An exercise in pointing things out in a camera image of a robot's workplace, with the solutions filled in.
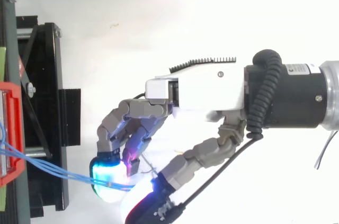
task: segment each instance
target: black metal frame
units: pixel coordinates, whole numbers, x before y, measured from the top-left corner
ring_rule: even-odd
[[[63,89],[60,40],[54,23],[29,25],[17,17],[17,28],[32,28],[29,39],[18,40],[19,54],[26,64],[21,78],[26,147],[42,146],[47,159],[67,169],[66,147],[80,145],[79,89]],[[29,98],[26,86],[37,92]],[[69,204],[68,182],[27,165],[31,218],[43,216],[43,206],[55,205],[57,211]]]
[[[17,28],[32,29],[27,39]],[[0,47],[6,47],[5,79],[22,86],[25,147],[43,147],[46,160],[67,168],[66,147],[80,145],[81,90],[63,89],[60,41],[54,23],[38,25],[37,16],[15,17],[15,6],[0,0]],[[19,60],[24,66],[21,77]],[[37,89],[32,98],[27,84]],[[29,224],[42,217],[43,206],[57,211],[69,204],[68,182],[27,163],[27,169],[7,185],[6,211],[0,223]]]

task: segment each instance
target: label on motor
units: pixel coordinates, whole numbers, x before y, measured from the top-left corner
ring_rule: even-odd
[[[321,73],[321,70],[318,66],[315,66],[314,64],[307,64],[307,66],[312,74]]]
[[[285,64],[289,75],[309,75],[309,69],[306,64]]]

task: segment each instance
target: red clamp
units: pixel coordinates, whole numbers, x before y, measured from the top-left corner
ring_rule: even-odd
[[[6,130],[6,142],[24,153],[23,122],[21,111],[21,88],[20,86],[0,82],[0,91],[3,99],[3,125]],[[25,170],[24,159],[16,157],[6,157],[6,165],[0,165],[0,187],[16,179]],[[6,174],[2,176],[2,171],[6,167]]]

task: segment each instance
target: black cable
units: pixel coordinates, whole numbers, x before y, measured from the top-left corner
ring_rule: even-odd
[[[259,139],[252,139],[238,151],[236,151],[227,161],[225,164],[221,166],[196,192],[194,192],[185,202],[182,204],[186,207],[189,203],[191,203],[204,189],[207,188],[221,173],[224,171],[244,150],[246,150],[249,146],[254,144],[255,142],[259,141]]]
[[[248,112],[246,130],[250,132],[248,138],[262,139],[264,119],[278,86],[282,62],[277,52],[265,49],[253,57],[253,64],[265,67],[266,73]]]
[[[333,135],[332,135],[332,136],[328,139],[328,141],[326,142],[326,145],[324,146],[324,149],[323,149],[322,153],[320,154],[320,156],[319,156],[319,158],[318,158],[318,159],[319,159],[319,163],[318,163],[317,169],[320,168],[320,164],[322,163],[322,159],[323,159],[323,157],[324,157],[324,153],[325,153],[325,151],[326,151],[326,149],[327,149],[329,143],[332,141],[332,139],[334,138],[334,136],[335,136],[337,133],[338,133],[338,131],[336,131],[335,133],[333,133]]]
[[[139,95],[135,96],[134,98],[141,98],[141,97],[145,97],[145,93],[140,93]]]

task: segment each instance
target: coiled black cable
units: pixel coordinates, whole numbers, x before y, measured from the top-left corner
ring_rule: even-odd
[[[257,96],[249,109],[246,130],[250,132],[247,134],[248,138],[260,140],[264,137],[262,135],[262,127],[266,112],[272,103],[275,90],[278,86],[282,62],[277,52],[265,49],[253,57],[253,64],[264,66],[266,74]]]

